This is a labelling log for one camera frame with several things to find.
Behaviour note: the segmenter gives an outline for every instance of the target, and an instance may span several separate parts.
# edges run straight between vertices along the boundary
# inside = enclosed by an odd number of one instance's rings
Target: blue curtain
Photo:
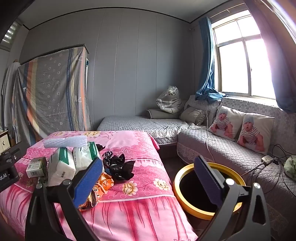
[[[296,112],[295,42],[279,17],[260,1],[245,0],[266,45],[278,106]]]
[[[225,94],[214,89],[214,42],[212,24],[208,17],[199,20],[202,44],[204,48],[202,70],[195,94],[196,100],[207,100],[209,103],[220,100]]]

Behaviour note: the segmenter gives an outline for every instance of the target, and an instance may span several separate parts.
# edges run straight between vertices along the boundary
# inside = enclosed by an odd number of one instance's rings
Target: stuffed toy in plastic bag
[[[296,181],[296,156],[295,155],[290,156],[286,160],[284,170],[288,177]]]
[[[169,86],[167,90],[156,99],[156,104],[163,111],[168,113],[178,113],[184,106],[179,97],[179,90],[176,86]]]

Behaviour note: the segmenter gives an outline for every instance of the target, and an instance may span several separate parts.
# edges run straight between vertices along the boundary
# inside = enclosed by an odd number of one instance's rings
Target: white cable
[[[275,160],[275,159],[270,160],[270,161],[268,161],[268,162],[264,162],[264,161],[261,162],[261,163],[258,164],[257,166],[253,167],[251,170],[249,170],[249,171],[245,172],[244,174],[242,174],[241,177],[242,177],[243,175],[246,175],[247,173],[249,173],[249,172],[255,170],[255,169],[258,168],[259,166],[262,166],[263,164],[267,164],[267,165],[269,165],[269,164],[272,163],[274,160]]]
[[[209,133],[208,133],[209,131],[208,131],[208,122],[207,122],[207,139],[205,140],[205,144],[206,144],[206,146],[207,146],[207,140],[209,139]],[[212,158],[213,158],[213,162],[215,162],[215,159],[214,159],[214,157],[213,157],[213,154],[211,153],[211,151],[209,150],[209,147],[207,146],[207,150],[209,151],[209,153],[211,154],[211,156],[212,156]]]

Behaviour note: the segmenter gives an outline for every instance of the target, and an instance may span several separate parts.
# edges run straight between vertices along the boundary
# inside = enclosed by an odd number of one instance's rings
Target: window pane
[[[253,17],[242,18],[237,22],[243,37],[260,34],[260,30]]]
[[[248,94],[248,71],[242,42],[219,47],[222,91]]]
[[[229,40],[241,38],[237,22],[231,22],[215,29],[217,44],[224,43]]]
[[[274,98],[271,71],[263,39],[246,41],[251,67],[252,95]]]

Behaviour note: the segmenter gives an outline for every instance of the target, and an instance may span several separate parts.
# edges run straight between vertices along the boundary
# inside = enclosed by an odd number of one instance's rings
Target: bubble wrap
[[[83,146],[87,146],[86,136],[47,139],[44,141],[44,148],[83,147]]]

